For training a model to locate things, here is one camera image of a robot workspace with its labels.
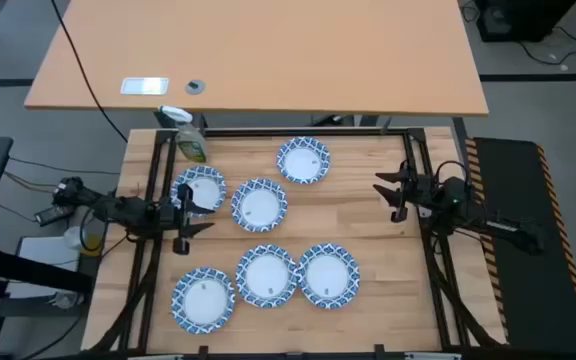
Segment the clear plastic cup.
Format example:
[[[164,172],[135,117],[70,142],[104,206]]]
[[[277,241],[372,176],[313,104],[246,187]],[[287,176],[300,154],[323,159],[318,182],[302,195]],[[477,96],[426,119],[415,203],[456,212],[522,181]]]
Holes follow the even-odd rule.
[[[102,251],[100,235],[81,230],[79,226],[68,228],[63,235],[66,246],[86,256],[98,256]]]

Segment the white box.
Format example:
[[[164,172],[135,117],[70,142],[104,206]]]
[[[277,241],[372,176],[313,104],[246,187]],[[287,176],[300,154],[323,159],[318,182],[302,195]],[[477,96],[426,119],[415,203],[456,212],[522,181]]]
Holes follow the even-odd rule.
[[[70,271],[78,270],[80,258],[79,251],[70,248],[62,237],[23,237],[17,254],[22,258]],[[22,283],[19,280],[9,281],[6,292],[12,299],[52,298],[59,293],[70,294],[69,290]]]

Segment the black computer tower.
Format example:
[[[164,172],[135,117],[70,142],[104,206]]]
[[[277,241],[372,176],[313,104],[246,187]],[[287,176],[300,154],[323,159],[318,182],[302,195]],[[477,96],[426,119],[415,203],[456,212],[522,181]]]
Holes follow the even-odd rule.
[[[483,42],[539,42],[576,0],[474,0],[476,26]]]

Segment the black mat with hazard stripes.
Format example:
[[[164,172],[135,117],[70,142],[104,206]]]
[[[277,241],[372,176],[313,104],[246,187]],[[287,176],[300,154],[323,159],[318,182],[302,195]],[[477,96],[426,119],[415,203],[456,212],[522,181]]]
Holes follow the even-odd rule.
[[[493,138],[465,143],[488,213],[535,226],[544,243],[532,256],[506,240],[484,241],[507,341],[516,349],[576,353],[576,266],[543,148]]]

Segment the spray bottle with white trigger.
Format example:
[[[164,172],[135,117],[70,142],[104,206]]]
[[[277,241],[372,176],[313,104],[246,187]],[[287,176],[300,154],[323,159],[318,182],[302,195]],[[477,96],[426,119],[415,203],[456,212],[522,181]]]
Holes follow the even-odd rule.
[[[203,135],[193,125],[193,115],[178,107],[162,105],[159,111],[177,129],[176,144],[184,156],[196,163],[207,162],[207,148]]]

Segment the black power adapter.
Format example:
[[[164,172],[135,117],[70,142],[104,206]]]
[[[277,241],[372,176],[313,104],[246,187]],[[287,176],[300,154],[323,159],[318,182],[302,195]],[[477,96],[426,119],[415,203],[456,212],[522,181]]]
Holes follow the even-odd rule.
[[[69,219],[75,211],[76,207],[72,205],[53,205],[35,213],[34,218],[40,227],[44,227],[60,220]]]

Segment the blue patterned paper bowl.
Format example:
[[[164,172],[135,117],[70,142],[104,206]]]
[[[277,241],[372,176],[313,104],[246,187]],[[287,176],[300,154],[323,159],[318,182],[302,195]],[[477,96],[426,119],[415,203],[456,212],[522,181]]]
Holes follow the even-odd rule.
[[[297,275],[302,293],[321,309],[346,307],[360,288],[357,260],[346,248],[334,243],[308,248],[300,257]]]
[[[294,295],[297,264],[276,244],[262,244],[247,250],[239,262],[235,281],[240,297],[257,308],[278,308]]]
[[[270,232],[278,227],[288,210],[283,187],[269,178],[254,178],[242,183],[231,197],[234,222],[248,232]]]
[[[178,187],[187,184],[193,190],[193,202],[199,207],[217,210],[225,200],[227,186],[224,176],[210,166],[195,166],[181,172],[170,191],[171,203],[181,207]]]
[[[174,286],[171,314],[175,323],[193,335],[218,331],[234,313],[235,292],[228,275],[212,267],[186,273]]]
[[[288,181],[296,184],[320,182],[331,167],[328,147],[314,137],[299,136],[283,143],[276,164]]]

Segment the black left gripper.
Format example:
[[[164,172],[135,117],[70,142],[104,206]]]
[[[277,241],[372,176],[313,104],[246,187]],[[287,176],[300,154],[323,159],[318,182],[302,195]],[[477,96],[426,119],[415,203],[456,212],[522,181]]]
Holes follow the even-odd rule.
[[[203,208],[193,201],[193,190],[188,184],[177,187],[177,198],[180,201],[180,210],[177,209],[170,197],[163,197],[160,204],[160,227],[163,231],[174,230],[177,236],[173,239],[172,250],[178,255],[188,255],[190,252],[190,239],[203,230],[213,226],[213,223],[190,224],[185,213],[194,215],[213,214],[213,209]]]

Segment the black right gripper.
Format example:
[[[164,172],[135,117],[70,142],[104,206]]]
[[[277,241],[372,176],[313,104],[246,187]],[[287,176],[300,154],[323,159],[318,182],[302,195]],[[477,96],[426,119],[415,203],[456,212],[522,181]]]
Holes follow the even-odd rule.
[[[429,206],[431,177],[419,175],[416,168],[411,166],[407,160],[400,164],[398,172],[376,173],[376,176],[390,183],[400,183],[400,187],[396,190],[377,184],[373,185],[373,188],[386,200],[388,205],[395,208],[391,214],[393,223],[401,223],[407,219],[407,203],[415,205],[417,210],[419,205],[428,208],[433,215],[433,210]]]

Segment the orange wooden desk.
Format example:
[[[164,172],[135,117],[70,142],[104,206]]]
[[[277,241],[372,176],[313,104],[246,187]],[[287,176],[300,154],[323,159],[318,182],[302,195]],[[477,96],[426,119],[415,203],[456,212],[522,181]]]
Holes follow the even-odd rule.
[[[63,19],[29,108],[488,112],[457,0],[71,0]],[[127,77],[167,93],[122,95]]]

